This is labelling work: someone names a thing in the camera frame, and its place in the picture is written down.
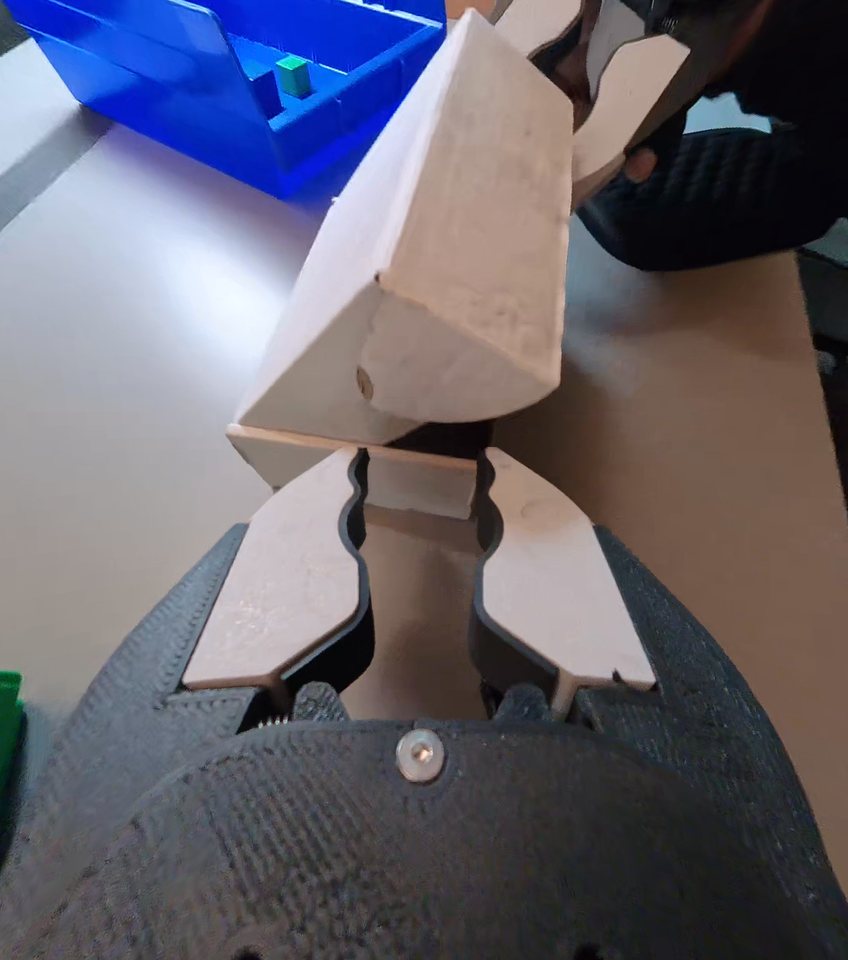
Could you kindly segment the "black round seat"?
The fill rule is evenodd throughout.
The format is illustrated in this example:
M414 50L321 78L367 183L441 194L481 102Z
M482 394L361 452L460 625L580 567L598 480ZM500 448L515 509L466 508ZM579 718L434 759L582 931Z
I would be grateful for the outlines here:
M668 166L641 184L618 175L576 214L611 257L675 272L812 242L848 219L848 193L795 131L725 127L685 134Z

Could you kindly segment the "white cardboard box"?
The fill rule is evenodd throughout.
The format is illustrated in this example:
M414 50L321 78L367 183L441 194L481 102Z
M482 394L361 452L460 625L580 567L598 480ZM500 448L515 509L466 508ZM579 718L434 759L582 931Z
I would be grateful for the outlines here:
M560 382L569 102L477 12L329 206L227 436L276 493L344 447L465 519L496 422Z

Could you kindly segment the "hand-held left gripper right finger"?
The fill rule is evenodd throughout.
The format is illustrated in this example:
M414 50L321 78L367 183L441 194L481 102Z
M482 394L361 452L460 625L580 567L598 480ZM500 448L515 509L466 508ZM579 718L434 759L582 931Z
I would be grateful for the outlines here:
M471 662L494 709L518 685L565 718L579 690L657 685L602 549L571 498L497 447L478 457Z

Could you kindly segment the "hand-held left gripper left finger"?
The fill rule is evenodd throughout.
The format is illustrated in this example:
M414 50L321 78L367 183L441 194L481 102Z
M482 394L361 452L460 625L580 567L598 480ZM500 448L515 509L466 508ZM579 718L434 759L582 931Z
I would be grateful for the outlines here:
M342 692L370 666L374 617L360 547L369 455L344 447L252 517L184 672L188 690L255 688L289 703Z

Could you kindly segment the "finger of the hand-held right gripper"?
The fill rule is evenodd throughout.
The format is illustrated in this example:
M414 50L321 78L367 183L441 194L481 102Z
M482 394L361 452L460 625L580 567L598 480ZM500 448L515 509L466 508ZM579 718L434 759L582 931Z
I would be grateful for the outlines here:
M582 11L582 1L512 1L495 21L495 30L530 60L567 37Z
M667 91L691 50L671 36L624 43L604 67L590 113L571 146L571 207L579 208L622 170L632 145L668 117Z

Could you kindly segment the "blue plastic bin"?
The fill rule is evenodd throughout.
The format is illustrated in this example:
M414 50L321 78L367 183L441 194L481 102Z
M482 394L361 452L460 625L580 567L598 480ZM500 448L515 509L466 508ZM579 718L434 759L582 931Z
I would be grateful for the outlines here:
M9 1L74 98L279 199L354 169L446 36L440 1ZM306 59L313 92L274 66Z

